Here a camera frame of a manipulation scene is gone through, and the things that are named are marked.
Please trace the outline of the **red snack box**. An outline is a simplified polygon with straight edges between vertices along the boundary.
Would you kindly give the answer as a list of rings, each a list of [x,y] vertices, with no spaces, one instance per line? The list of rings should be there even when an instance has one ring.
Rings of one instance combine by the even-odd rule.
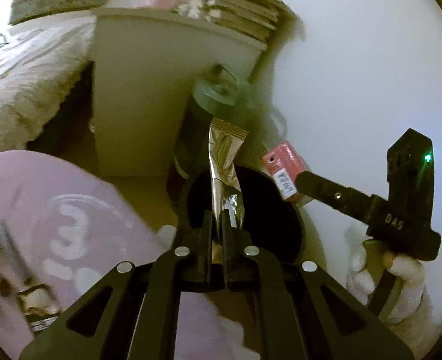
[[[262,162],[284,201],[304,206],[312,200],[297,190],[297,176],[309,167],[288,141],[265,153]]]

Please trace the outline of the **black trash bag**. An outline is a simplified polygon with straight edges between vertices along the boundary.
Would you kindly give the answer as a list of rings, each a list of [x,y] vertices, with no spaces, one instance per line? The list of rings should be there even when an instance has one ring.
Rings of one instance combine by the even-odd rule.
[[[273,253],[282,264],[296,264],[305,249],[305,226],[290,202],[279,194],[274,181],[262,172],[236,166],[245,208],[243,228],[253,243]],[[211,209],[211,174],[205,169],[186,180],[170,167],[166,191],[178,227],[197,230],[202,227],[206,211]]]

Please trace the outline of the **white bed duvet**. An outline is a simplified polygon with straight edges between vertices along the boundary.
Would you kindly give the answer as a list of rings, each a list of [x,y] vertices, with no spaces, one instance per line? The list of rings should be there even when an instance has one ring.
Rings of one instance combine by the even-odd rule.
[[[9,37],[0,47],[0,152],[42,134],[89,64],[95,16],[65,19]]]

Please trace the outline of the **stack of books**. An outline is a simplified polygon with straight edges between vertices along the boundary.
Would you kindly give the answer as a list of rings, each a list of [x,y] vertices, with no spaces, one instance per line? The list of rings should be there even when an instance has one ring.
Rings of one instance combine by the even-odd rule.
[[[231,29],[265,45],[279,28],[296,19],[293,10],[281,0],[190,0],[173,11]]]

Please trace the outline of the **silver foil bag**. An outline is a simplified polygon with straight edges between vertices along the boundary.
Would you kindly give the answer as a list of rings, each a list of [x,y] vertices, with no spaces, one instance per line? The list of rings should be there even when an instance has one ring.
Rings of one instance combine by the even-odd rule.
[[[0,222],[0,295],[13,297],[31,333],[38,336],[61,314],[53,290],[28,267],[5,222]]]

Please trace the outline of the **gold foil sachet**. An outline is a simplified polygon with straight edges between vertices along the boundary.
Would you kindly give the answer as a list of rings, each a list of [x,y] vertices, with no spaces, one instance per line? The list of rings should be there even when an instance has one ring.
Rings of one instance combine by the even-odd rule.
[[[221,213],[228,209],[228,219],[241,229],[245,206],[234,160],[248,133],[222,119],[211,121],[208,138],[208,159],[211,173],[211,202],[216,222],[217,240],[212,241],[212,262],[222,264]]]

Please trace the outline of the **white bedside cabinet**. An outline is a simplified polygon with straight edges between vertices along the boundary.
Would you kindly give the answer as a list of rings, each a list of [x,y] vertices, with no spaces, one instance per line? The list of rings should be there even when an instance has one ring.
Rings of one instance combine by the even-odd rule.
[[[267,49],[229,28],[167,10],[93,13],[93,124],[103,176],[165,175],[194,80],[217,63],[248,78]]]

